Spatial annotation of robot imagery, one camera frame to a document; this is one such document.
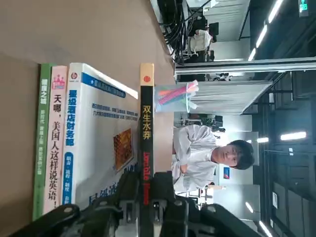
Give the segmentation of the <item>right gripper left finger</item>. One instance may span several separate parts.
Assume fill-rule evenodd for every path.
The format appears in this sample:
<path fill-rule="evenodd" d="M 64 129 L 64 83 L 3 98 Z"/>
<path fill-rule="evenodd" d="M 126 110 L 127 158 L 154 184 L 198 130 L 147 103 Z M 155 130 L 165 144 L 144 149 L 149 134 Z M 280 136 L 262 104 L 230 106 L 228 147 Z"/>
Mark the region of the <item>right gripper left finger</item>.
<path fill-rule="evenodd" d="M 135 223 L 139 174 L 124 173 L 114 194 L 81 210 L 64 204 L 32 223 L 33 237 L 114 237 L 120 225 Z"/>

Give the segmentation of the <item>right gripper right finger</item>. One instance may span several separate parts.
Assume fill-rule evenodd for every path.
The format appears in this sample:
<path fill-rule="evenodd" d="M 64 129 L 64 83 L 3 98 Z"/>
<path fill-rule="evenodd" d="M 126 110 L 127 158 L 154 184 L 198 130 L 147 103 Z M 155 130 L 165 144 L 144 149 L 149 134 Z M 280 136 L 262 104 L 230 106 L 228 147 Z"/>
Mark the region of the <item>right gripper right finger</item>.
<path fill-rule="evenodd" d="M 172 173 L 157 172 L 153 177 L 153 202 L 162 202 L 161 237 L 260 237 L 261 234 L 218 204 L 198 208 L 188 198 L 177 196 Z"/>

